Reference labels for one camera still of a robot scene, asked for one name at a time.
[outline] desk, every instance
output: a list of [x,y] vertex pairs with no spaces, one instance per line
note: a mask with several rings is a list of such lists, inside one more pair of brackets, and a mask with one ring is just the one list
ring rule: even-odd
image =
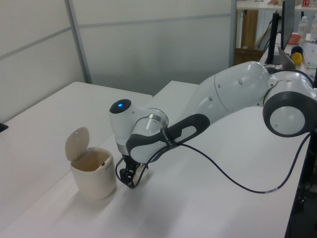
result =
[[[254,1],[254,0],[239,0],[237,1],[237,9],[245,9],[245,10],[282,10],[282,5],[272,5],[267,4],[270,0],[264,1]],[[295,6],[295,11],[312,11],[316,12],[316,7],[307,7],[299,5]]]
[[[307,34],[306,35],[306,41],[309,41],[310,40],[310,37],[311,35],[310,34]],[[276,36],[276,40],[275,40],[275,53],[278,54],[278,48],[277,48],[277,45],[280,46],[280,43],[281,43],[281,34],[277,34]],[[291,51],[292,51],[292,48],[294,46],[298,46],[297,45],[286,45],[285,47],[285,52],[287,54],[291,54]],[[259,60],[259,62],[262,64],[262,65],[265,65],[265,60],[267,58],[267,52],[268,50],[266,50],[263,54],[263,56],[261,57],[261,59]],[[306,73],[307,75],[309,75],[311,77],[312,80],[314,80],[314,77],[315,77],[315,73],[316,73],[316,70],[315,69],[307,69],[307,66],[305,64],[305,60],[303,59],[303,62],[300,64],[300,65],[296,65],[295,66],[297,70],[300,70],[301,72],[304,72]]]
[[64,147],[74,130],[88,128],[90,147],[112,134],[108,109],[122,98],[144,105],[152,96],[76,82],[5,123],[9,129],[0,133],[0,232],[69,172]]
[[[162,109],[173,121],[196,87],[172,81],[147,106]],[[255,107],[225,117],[188,144],[211,156],[237,182],[269,190],[286,177],[304,136],[272,134],[262,108]],[[113,135],[100,147],[110,150],[115,162],[121,158]],[[0,238],[283,238],[306,149],[307,143],[285,186],[269,194],[241,189],[211,162],[183,147],[150,164],[136,189],[118,183],[100,201],[83,198],[67,173]]]

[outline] yellow object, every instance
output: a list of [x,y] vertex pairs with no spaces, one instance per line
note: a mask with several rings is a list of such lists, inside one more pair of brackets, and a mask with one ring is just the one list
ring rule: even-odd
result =
[[301,53],[294,53],[291,56],[291,60],[294,62],[294,64],[300,64],[303,61],[303,57]]

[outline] bottle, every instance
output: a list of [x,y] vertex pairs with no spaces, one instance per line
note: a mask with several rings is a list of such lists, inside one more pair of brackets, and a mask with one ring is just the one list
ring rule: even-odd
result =
[[317,13],[312,23],[311,38],[317,40]]
[[303,42],[306,40],[306,34],[308,29],[308,19],[306,16],[302,17],[302,20],[298,24],[298,34],[301,36],[300,41]]

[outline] black cable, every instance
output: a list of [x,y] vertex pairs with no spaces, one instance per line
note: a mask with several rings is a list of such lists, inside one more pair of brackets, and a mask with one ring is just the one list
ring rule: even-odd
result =
[[304,138],[304,140],[303,140],[302,143],[300,144],[300,146],[299,146],[299,148],[298,148],[298,150],[297,150],[297,152],[296,152],[296,155],[295,155],[294,161],[293,161],[293,163],[292,163],[292,166],[291,166],[291,168],[290,168],[290,170],[289,170],[289,172],[288,172],[288,175],[286,176],[285,180],[284,180],[278,187],[276,187],[276,188],[274,188],[274,189],[272,189],[272,190],[269,190],[269,191],[256,191],[256,190],[252,190],[252,189],[249,189],[249,188],[247,188],[247,187],[244,187],[243,185],[239,184],[238,182],[236,182],[235,180],[233,180],[231,177],[229,177],[229,175],[227,175],[227,174],[215,163],[215,161],[213,161],[209,156],[207,156],[206,154],[204,154],[204,153],[201,152],[200,150],[198,150],[198,149],[196,149],[196,148],[194,148],[194,147],[192,147],[192,146],[190,146],[190,145],[186,145],[186,144],[180,144],[180,145],[181,145],[181,146],[188,147],[188,148],[190,148],[190,149],[192,149],[192,150],[194,150],[194,151],[200,153],[200,154],[203,155],[204,157],[206,157],[209,161],[211,161],[211,162],[213,163],[213,165],[215,165],[215,166],[217,167],[217,169],[220,170],[220,172],[223,173],[223,175],[225,175],[230,181],[232,181],[234,184],[238,185],[239,187],[241,187],[241,188],[243,188],[243,189],[245,189],[245,190],[247,190],[247,191],[249,191],[249,192],[253,192],[253,193],[271,193],[271,192],[274,192],[274,191],[276,191],[276,190],[279,190],[279,189],[280,189],[281,187],[283,187],[284,184],[287,182],[287,180],[288,180],[289,177],[291,176],[291,173],[293,172],[293,169],[294,169],[295,163],[296,163],[296,161],[297,161],[298,155],[299,155],[299,153],[300,153],[300,151],[301,151],[301,149],[302,149],[302,147],[303,147],[305,141],[310,137],[310,135],[311,135],[311,134],[308,133],[308,135],[306,135],[306,137]]

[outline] black strap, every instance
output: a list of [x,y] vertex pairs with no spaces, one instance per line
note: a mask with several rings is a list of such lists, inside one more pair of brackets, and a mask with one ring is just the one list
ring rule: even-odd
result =
[[167,145],[167,148],[170,150],[170,149],[174,149],[175,147],[178,147],[178,145],[175,143],[175,141],[170,137],[170,135],[168,134],[167,132],[167,125],[165,127],[163,127],[161,130],[160,130],[163,138],[164,138],[164,142],[166,143]]

